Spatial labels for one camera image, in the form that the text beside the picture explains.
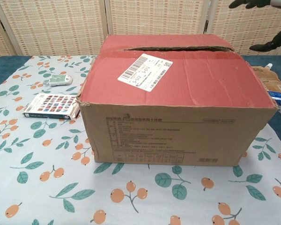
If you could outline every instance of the floral tablecloth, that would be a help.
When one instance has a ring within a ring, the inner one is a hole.
[[[269,125],[236,167],[129,165],[95,163],[81,117],[23,117],[37,93],[76,95],[93,57],[34,56],[0,85],[0,225],[281,225]]]

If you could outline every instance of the box flap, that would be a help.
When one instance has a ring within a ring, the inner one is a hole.
[[[215,35],[109,36],[86,80],[80,100],[93,104],[275,108],[251,67],[231,51],[125,51],[136,47],[224,46]],[[117,80],[146,53],[173,61],[146,92]]]

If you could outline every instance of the cardboard box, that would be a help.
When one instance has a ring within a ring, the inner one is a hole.
[[[151,92],[118,80],[143,54],[173,62]],[[78,96],[96,162],[235,166],[276,112],[215,35],[108,36]]]

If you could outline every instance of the torn opening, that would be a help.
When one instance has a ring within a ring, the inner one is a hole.
[[[137,47],[124,49],[124,51],[159,51],[159,52],[171,52],[171,51],[210,51],[210,52],[230,52],[233,49],[223,46],[187,46],[187,47]]]

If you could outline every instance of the book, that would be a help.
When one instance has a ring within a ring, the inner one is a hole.
[[[79,105],[73,95],[44,94],[35,96],[26,110],[25,117],[75,119],[79,113]]]

